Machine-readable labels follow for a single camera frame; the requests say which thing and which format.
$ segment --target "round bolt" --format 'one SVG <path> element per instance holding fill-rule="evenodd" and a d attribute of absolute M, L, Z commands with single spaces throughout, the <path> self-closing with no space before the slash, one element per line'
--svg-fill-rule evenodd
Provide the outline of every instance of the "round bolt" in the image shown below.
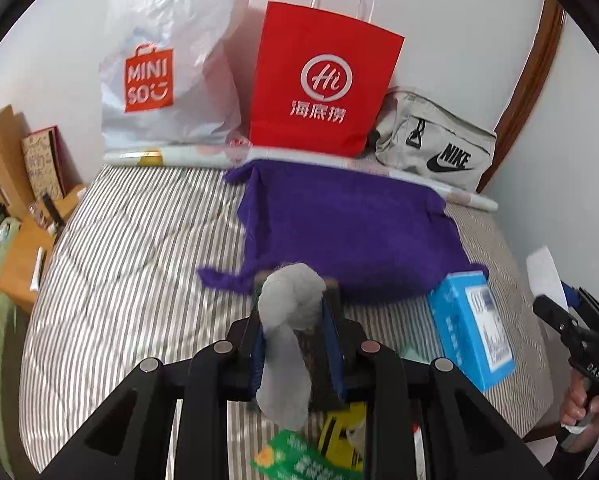
<path fill-rule="evenodd" d="M 157 370 L 158 366 L 159 366 L 159 361 L 157 359 L 155 359 L 154 357 L 149 357 L 148 359 L 144 359 L 139 364 L 140 370 L 143 372 L 146 372 L 146 373 Z"/>
<path fill-rule="evenodd" d="M 361 344 L 361 349 L 367 354 L 376 354 L 379 352 L 381 345 L 377 341 L 373 341 L 372 339 L 366 339 Z"/>
<path fill-rule="evenodd" d="M 213 345 L 213 349 L 218 354 L 227 354 L 233 349 L 233 344 L 230 341 L 217 341 Z"/>
<path fill-rule="evenodd" d="M 450 372 L 454 367 L 453 362 L 450 359 L 446 359 L 442 357 L 441 359 L 437 359 L 435 361 L 435 368 L 437 368 L 440 372 Z"/>

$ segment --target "wooden nightstand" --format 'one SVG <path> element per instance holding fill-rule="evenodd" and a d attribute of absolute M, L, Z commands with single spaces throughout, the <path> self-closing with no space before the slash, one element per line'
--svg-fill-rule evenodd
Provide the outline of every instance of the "wooden nightstand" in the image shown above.
<path fill-rule="evenodd" d="M 77 207 L 77 192 L 83 188 L 84 186 L 80 184 L 63 199 L 55 202 L 55 206 L 64 220 L 68 220 Z M 29 314 L 37 299 L 37 293 L 30 290 L 30 281 L 35 269 L 38 249 L 42 247 L 46 251 L 43 267 L 45 270 L 54 241 L 54 235 L 49 235 L 39 227 L 31 215 L 26 215 L 6 254 L 0 273 L 0 292 Z"/>

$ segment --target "purple cloth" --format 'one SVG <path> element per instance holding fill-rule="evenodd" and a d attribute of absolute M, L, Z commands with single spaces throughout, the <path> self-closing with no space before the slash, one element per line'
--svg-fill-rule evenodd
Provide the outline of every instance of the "purple cloth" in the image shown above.
<path fill-rule="evenodd" d="M 246 183 L 237 216 L 246 227 L 236 276 L 199 269 L 204 285 L 252 291 L 259 270 L 303 262 L 338 280 L 347 301 L 419 296 L 472 264 L 446 203 L 428 187 L 356 171 L 255 160 L 228 171 Z"/>

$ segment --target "human hand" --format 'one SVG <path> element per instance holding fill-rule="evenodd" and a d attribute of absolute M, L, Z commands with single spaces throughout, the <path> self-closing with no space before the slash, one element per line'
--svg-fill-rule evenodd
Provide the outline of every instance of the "human hand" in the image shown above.
<path fill-rule="evenodd" d="M 567 426 L 574 426 L 586 415 L 584 407 L 586 403 L 586 390 L 583 387 L 584 376 L 577 370 L 571 370 L 571 384 L 564 393 L 564 400 L 560 410 L 559 421 Z M 573 445 L 568 449 L 571 453 L 577 453 L 589 449 L 599 439 L 599 396 L 591 400 L 588 407 L 594 415 L 584 431 L 577 437 Z"/>

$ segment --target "white wall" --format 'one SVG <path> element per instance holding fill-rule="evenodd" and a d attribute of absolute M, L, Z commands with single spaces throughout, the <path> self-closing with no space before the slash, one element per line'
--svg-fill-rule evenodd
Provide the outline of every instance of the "white wall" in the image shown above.
<path fill-rule="evenodd" d="M 98 64 L 106 51 L 107 0 L 37 0 L 0 44 L 0 107 L 12 103 L 31 128 L 58 124 L 79 177 L 102 163 Z M 228 52 L 247 112 L 268 0 L 251 0 Z M 308 4 L 310 0 L 283 0 Z M 357 0 L 323 0 L 354 14 Z M 374 23 L 406 37 L 394 83 L 422 88 L 492 128 L 534 37 L 542 0 L 377 0 Z"/>
<path fill-rule="evenodd" d="M 529 121 L 486 188 L 519 265 L 548 245 L 560 277 L 599 300 L 599 55 L 569 19 Z M 569 382 L 568 352 L 547 341 L 559 416 Z"/>

